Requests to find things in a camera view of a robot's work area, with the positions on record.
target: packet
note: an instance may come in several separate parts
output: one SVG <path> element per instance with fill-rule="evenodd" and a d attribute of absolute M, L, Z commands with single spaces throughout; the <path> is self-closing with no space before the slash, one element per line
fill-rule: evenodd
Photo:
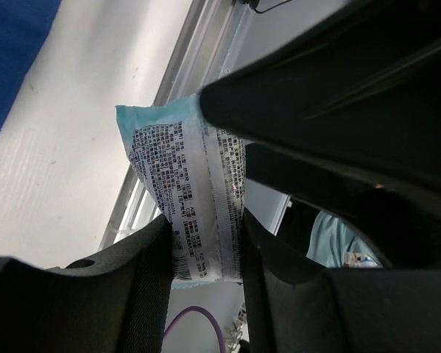
<path fill-rule="evenodd" d="M 116 109 L 127 157 L 172 225 L 173 287 L 240 282 L 243 140 L 208 124 L 197 96 Z"/>

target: black cable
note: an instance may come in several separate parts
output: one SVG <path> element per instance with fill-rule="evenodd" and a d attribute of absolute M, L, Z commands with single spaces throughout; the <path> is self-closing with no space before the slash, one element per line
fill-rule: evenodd
<path fill-rule="evenodd" d="M 293 1 L 293 0 L 285 0 L 285 1 L 282 1 L 281 3 L 276 4 L 276 5 L 274 5 L 274 6 L 271 6 L 269 9 L 265 9 L 265 10 L 263 10 L 263 11 L 259 11 L 258 9 L 253 9 L 253 11 L 254 11 L 255 13 L 258 13 L 258 14 L 262 15 L 263 13 L 267 13 L 268 11 L 271 11 L 272 9 L 275 9 L 276 7 L 279 7 L 279 6 L 281 6 L 281 5 L 287 4 L 288 2 L 291 2 L 291 1 Z"/>

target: blue cloth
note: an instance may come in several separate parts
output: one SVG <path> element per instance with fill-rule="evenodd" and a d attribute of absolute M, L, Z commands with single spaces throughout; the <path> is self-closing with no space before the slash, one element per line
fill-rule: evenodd
<path fill-rule="evenodd" d="M 60 0 L 0 0 L 0 129 L 59 6 Z"/>
<path fill-rule="evenodd" d="M 358 252 L 376 256 L 364 241 L 339 218 L 320 212 L 311 231 L 307 257 L 329 268 L 343 267 L 345 254 Z"/>

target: purple cable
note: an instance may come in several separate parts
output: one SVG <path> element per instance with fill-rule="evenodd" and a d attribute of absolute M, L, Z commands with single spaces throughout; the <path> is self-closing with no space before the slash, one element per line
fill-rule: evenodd
<path fill-rule="evenodd" d="M 206 309 L 204 309 L 203 307 L 196 307 L 196 306 L 187 307 L 186 309 L 181 311 L 179 314 L 177 314 L 176 317 L 174 318 L 174 320 L 171 321 L 171 323 L 169 324 L 168 328 L 164 332 L 163 340 L 165 340 L 166 337 L 168 337 L 169 333 L 173 330 L 173 327 L 177 324 L 177 322 L 181 318 L 183 318 L 183 316 L 185 314 L 187 314 L 187 313 L 189 313 L 191 311 L 197 311 L 198 313 L 201 313 L 206 318 L 208 318 L 208 320 L 211 322 L 212 326 L 215 329 L 215 333 L 217 335 L 217 340 L 219 340 L 220 353 L 227 353 L 227 349 L 225 348 L 225 342 L 224 342 L 224 339 L 223 339 L 222 329 L 220 328 L 219 323 L 214 318 L 214 316 L 211 313 L 209 313 Z"/>

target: purple wire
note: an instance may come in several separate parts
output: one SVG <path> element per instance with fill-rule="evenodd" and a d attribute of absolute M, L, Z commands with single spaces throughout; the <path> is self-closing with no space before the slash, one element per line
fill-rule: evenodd
<path fill-rule="evenodd" d="M 187 314 L 187 313 L 189 313 L 191 311 L 197 311 L 198 313 L 201 313 L 206 318 L 208 318 L 208 320 L 211 322 L 212 326 L 215 329 L 215 333 L 217 335 L 217 340 L 219 340 L 220 353 L 227 353 L 227 349 L 225 348 L 225 342 L 224 342 L 224 339 L 223 339 L 222 329 L 220 328 L 219 323 L 214 318 L 214 316 L 210 312 L 208 312 L 206 309 L 204 309 L 203 307 L 197 307 L 197 306 L 187 307 L 186 309 L 181 311 L 179 314 L 177 314 L 176 317 L 174 318 L 174 320 L 171 321 L 171 323 L 169 324 L 168 328 L 164 332 L 163 340 L 166 340 L 166 337 L 168 337 L 169 333 L 173 330 L 173 327 L 177 324 L 177 322 L 181 318 L 183 318 L 183 316 L 185 314 Z"/>

